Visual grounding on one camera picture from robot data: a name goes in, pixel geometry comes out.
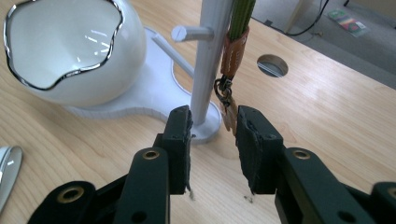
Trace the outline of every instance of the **vertical post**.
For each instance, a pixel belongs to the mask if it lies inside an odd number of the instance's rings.
[[[210,95],[219,68],[224,36],[231,20],[234,0],[203,0],[200,26],[213,30],[211,40],[200,40],[195,59],[191,95],[191,113],[194,125],[205,122]]]

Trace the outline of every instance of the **mug rim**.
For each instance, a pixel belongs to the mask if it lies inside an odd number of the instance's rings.
[[[42,88],[42,87],[38,87],[34,84],[32,84],[31,82],[27,81],[25,78],[23,78],[21,75],[19,75],[14,68],[11,66],[12,63],[12,56],[11,56],[11,49],[8,45],[7,39],[7,31],[8,31],[8,22],[12,17],[12,14],[15,12],[15,10],[18,7],[21,7],[23,5],[27,5],[27,4],[33,4],[34,2],[38,2],[40,0],[28,0],[25,2],[21,2],[18,4],[15,4],[14,6],[11,7],[11,9],[8,11],[8,14],[6,15],[6,18],[4,20],[4,29],[3,29],[3,38],[4,38],[4,47],[5,47],[5,51],[6,51],[6,56],[7,56],[7,66],[8,66],[8,70],[12,73],[12,75],[20,82],[22,83],[24,86],[30,87],[32,89],[35,90],[39,90],[39,91],[50,91],[52,89],[54,89],[59,83],[61,83],[61,81],[70,78],[70,77],[75,77],[78,75],[82,75],[84,73],[90,72],[91,70],[97,69],[99,67],[102,67],[103,65],[105,65],[105,63],[107,63],[107,61],[110,59],[112,53],[113,53],[113,49],[114,49],[114,41],[116,38],[116,35],[118,33],[118,31],[120,30],[121,26],[124,24],[125,18],[124,15],[122,13],[121,8],[119,7],[119,5],[115,2],[116,0],[104,0],[107,1],[109,3],[111,3],[116,10],[120,13],[120,22],[117,25],[116,29],[113,32],[113,36],[111,37],[110,40],[110,44],[109,44],[109,48],[108,48],[108,53],[106,55],[106,57],[99,63],[91,65],[91,66],[86,66],[86,67],[81,67],[79,69],[76,70],[72,70],[70,72],[66,72],[65,74],[61,75],[60,77],[58,77],[50,86],[46,87],[46,88]]]

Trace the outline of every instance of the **black cable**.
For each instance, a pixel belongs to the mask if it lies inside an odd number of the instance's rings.
[[[303,31],[301,31],[300,33],[297,33],[297,34],[285,33],[285,35],[288,35],[288,36],[302,35],[303,33],[305,33],[305,32],[307,32],[308,30],[310,30],[310,29],[311,29],[312,27],[314,27],[315,24],[317,24],[317,22],[320,20],[321,15],[323,14],[324,8],[327,6],[328,3],[329,3],[329,0],[326,0],[326,2],[325,2],[324,5],[323,5],[323,8],[322,8],[322,10],[320,11],[320,13],[318,14],[317,18],[315,19],[315,21],[314,21],[310,26],[308,26],[308,28],[306,28],[305,30],[303,30]]]

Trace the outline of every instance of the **leather tab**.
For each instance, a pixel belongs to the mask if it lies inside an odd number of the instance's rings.
[[[245,45],[248,40],[249,27],[239,37],[231,42],[228,34],[225,37],[224,50],[222,55],[220,72],[228,79],[232,80],[242,62],[245,52]]]

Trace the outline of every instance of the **green strap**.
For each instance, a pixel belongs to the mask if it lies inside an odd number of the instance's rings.
[[[248,28],[256,0],[236,0],[231,18],[229,37],[231,41],[239,38]]]

